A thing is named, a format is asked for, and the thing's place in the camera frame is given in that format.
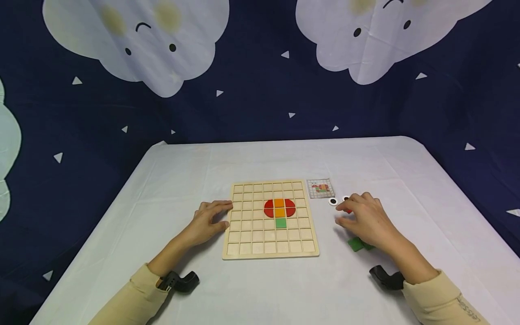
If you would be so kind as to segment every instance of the right hand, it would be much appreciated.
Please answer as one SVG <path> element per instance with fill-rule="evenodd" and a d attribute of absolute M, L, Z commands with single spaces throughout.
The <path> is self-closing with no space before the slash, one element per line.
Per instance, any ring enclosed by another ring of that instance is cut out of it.
<path fill-rule="evenodd" d="M 336 219 L 336 223 L 383 252 L 390 253 L 392 247 L 406 240 L 386 215 L 381 201 L 368 192 L 362 195 L 352 194 L 336 210 L 352 210 L 355 220 L 340 217 Z"/>

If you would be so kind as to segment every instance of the white tablecloth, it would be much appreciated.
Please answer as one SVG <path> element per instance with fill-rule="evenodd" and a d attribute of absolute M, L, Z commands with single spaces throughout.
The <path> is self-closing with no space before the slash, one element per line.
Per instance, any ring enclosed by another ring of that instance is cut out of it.
<path fill-rule="evenodd" d="M 491 324 L 519 324 L 520 259 L 428 151 L 407 137 L 152 147 L 32 324 L 87 324 L 181 231 L 201 201 L 238 181 L 330 177 L 336 196 L 370 191 Z M 223 261 L 223 237 L 181 262 L 200 285 L 174 294 L 155 324 L 418 324 L 400 293 L 369 277 L 378 250 L 354 253 L 326 199 L 310 200 L 321 255 Z"/>

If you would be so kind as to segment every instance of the green piece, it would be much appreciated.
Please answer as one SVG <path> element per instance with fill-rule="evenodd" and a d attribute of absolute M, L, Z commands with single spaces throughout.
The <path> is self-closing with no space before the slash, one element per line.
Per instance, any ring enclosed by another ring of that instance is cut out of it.
<path fill-rule="evenodd" d="M 362 240 L 361 240 L 361 242 L 363 243 L 363 247 L 365 247 L 365 249 L 366 249 L 367 251 L 371 251 L 371 250 L 373 250 L 373 249 L 375 248 L 375 246 L 372 246 L 372 245 L 370 245 L 370 244 L 367 244 L 367 243 L 365 243 L 365 242 L 362 241 Z"/>
<path fill-rule="evenodd" d="M 365 246 L 363 245 L 363 241 L 359 237 L 352 238 L 348 241 L 348 245 L 354 252 L 357 252 L 363 249 Z"/>
<path fill-rule="evenodd" d="M 287 228 L 287 220 L 285 218 L 277 218 L 276 228 Z"/>

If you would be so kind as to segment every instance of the orange square piece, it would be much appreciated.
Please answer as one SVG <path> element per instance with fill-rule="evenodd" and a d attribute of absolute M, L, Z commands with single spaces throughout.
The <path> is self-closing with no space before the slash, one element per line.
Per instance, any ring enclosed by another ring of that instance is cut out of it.
<path fill-rule="evenodd" d="M 275 217 L 276 218 L 283 218 L 285 217 L 285 209 L 275 209 Z"/>
<path fill-rule="evenodd" d="M 283 207 L 283 199 L 275 199 L 275 207 Z"/>

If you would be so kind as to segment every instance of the wooden grid board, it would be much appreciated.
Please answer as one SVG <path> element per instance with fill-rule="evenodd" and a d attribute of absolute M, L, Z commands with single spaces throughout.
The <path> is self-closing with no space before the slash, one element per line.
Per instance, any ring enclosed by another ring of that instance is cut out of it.
<path fill-rule="evenodd" d="M 303 180 L 234 183 L 231 198 L 223 259 L 320 254 Z"/>

